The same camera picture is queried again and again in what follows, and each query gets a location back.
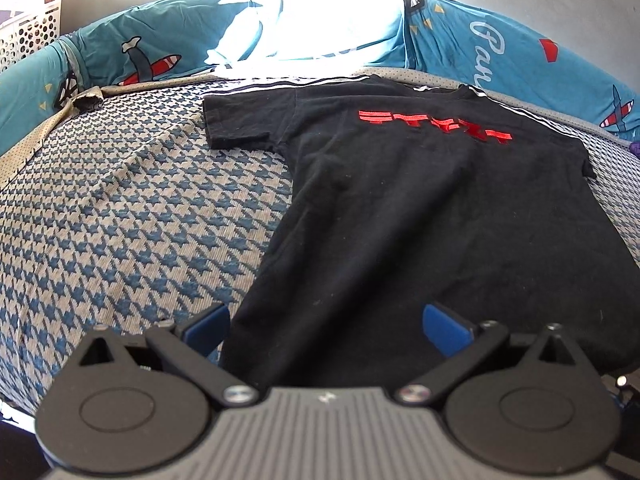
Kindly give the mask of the black garment with white stripes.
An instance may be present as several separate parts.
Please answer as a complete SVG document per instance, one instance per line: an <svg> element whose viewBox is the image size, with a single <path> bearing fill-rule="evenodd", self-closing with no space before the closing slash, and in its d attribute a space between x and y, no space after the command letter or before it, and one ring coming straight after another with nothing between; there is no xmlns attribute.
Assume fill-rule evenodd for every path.
<svg viewBox="0 0 640 480"><path fill-rule="evenodd" d="M258 389L396 389L437 365L438 302L517 333L559 323L602 374L639 364L639 269L584 144L468 87L378 77L210 94L215 150L270 151L292 202L221 366Z"/></svg>

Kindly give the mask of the purple floral cloth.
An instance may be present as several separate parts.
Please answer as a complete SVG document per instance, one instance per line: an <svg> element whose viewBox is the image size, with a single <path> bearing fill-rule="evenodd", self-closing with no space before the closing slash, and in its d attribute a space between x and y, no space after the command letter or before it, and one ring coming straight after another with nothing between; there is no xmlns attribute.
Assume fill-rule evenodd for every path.
<svg viewBox="0 0 640 480"><path fill-rule="evenodd" d="M631 153L634 154L634 156L637 156L638 158L640 158L640 142L639 141L632 142L629 145L629 151L631 151Z"/></svg>

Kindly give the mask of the houndstooth blue beige mattress cover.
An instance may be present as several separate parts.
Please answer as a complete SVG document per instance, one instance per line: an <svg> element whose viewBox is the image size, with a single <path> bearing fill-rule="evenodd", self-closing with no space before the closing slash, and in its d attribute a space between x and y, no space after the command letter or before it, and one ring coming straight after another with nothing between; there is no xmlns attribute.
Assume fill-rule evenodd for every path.
<svg viewBox="0 0 640 480"><path fill-rule="evenodd" d="M292 202L284 158L215 150L206 139L210 94L378 77L416 90L468 87L578 139L596 174L593 196L639 269L639 164L618 146L525 107L457 84L409 84L378 75L316 81L209 84L189 108L168 103L165 129L146 113L158 97L106 102L106 127L90 116L57 128L1 193L1 392L33 413L85 334L105 325L138 334L214 304L238 312L271 237Z"/></svg>

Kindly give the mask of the white perforated laundry basket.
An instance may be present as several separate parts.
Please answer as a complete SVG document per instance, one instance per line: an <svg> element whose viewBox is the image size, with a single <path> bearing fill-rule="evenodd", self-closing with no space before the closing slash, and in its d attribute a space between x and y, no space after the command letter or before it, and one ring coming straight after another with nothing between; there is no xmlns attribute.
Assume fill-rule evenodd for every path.
<svg viewBox="0 0 640 480"><path fill-rule="evenodd" d="M1 70L60 36L62 0L1 0Z"/></svg>

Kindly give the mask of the blue airplane print pillow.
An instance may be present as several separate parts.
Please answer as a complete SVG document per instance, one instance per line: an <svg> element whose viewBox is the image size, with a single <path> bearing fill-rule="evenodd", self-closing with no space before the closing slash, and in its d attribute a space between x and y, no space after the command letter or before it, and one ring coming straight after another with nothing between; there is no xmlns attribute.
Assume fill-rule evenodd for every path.
<svg viewBox="0 0 640 480"><path fill-rule="evenodd" d="M554 40L456 0L404 0L406 66L639 140L639 93Z"/></svg>
<svg viewBox="0 0 640 480"><path fill-rule="evenodd" d="M263 58L381 61L401 29L400 0L157 0L55 39L1 71L8 152L92 87L191 76Z"/></svg>

